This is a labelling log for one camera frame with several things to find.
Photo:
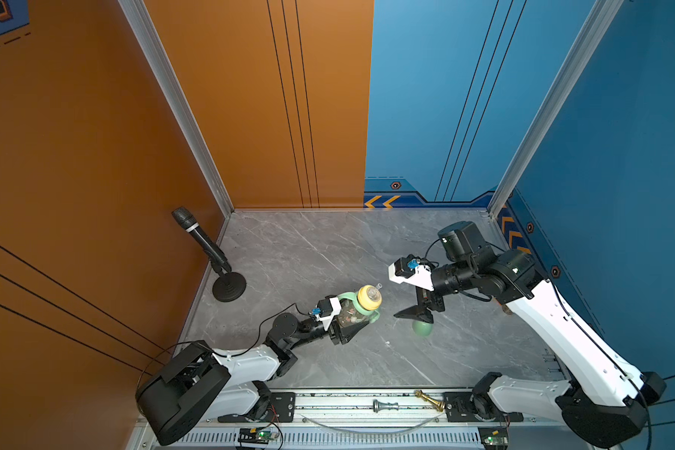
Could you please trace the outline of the yellow bottle nipple collar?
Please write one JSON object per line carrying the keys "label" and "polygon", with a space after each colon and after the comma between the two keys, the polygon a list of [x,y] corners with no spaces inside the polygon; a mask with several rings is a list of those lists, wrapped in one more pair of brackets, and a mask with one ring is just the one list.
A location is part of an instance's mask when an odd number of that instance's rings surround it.
{"label": "yellow bottle nipple collar", "polygon": [[357,302],[365,311],[376,311],[383,303],[380,288],[373,285],[363,286],[356,295]]}

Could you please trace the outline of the green dome bottle cap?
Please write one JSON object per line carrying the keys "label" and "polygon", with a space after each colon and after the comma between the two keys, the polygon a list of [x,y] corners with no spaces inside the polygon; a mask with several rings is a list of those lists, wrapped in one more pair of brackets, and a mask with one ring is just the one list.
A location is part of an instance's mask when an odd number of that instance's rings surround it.
{"label": "green dome bottle cap", "polygon": [[414,333],[418,337],[428,337],[433,330],[433,326],[434,324],[430,324],[429,322],[421,322],[421,321],[412,322],[412,330],[414,330]]}

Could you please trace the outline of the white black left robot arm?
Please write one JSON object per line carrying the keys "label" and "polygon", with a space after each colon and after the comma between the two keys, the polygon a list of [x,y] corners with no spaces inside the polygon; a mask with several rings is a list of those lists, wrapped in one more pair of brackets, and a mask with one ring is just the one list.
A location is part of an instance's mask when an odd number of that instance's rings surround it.
{"label": "white black left robot arm", "polygon": [[199,423],[290,422],[288,397],[266,385],[297,361],[292,348],[329,337],[346,344],[371,322],[343,327],[337,316],[329,324],[292,313],[274,319],[264,342],[248,351],[221,356],[203,340],[187,345],[136,391],[136,403],[162,446],[174,444]]}

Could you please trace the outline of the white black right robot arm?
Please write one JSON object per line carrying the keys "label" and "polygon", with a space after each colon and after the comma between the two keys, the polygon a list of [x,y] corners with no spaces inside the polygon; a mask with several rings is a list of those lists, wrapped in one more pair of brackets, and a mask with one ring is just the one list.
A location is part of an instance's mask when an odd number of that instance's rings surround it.
{"label": "white black right robot arm", "polygon": [[613,350],[529,254],[489,243],[472,221],[443,228],[437,240],[448,264],[409,254],[388,267],[390,281],[416,289],[415,305],[397,318],[433,324],[434,313],[444,311],[444,298],[451,294],[496,301],[528,324],[570,373],[558,382],[536,382],[491,371],[472,388],[476,416],[484,421],[510,414],[542,417],[602,449],[651,431],[650,408],[664,394],[665,381]]}

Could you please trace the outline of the clear printed baby bottle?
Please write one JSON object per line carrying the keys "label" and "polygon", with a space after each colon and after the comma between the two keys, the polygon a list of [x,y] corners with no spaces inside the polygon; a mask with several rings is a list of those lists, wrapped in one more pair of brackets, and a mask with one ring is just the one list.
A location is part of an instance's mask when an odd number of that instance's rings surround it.
{"label": "clear printed baby bottle", "polygon": [[339,298],[339,300],[341,304],[341,312],[339,313],[337,320],[343,326],[346,326],[347,324],[356,324],[369,321],[369,317],[371,316],[372,312],[362,309],[362,307],[360,307],[357,302],[356,296],[343,296],[342,298]]}

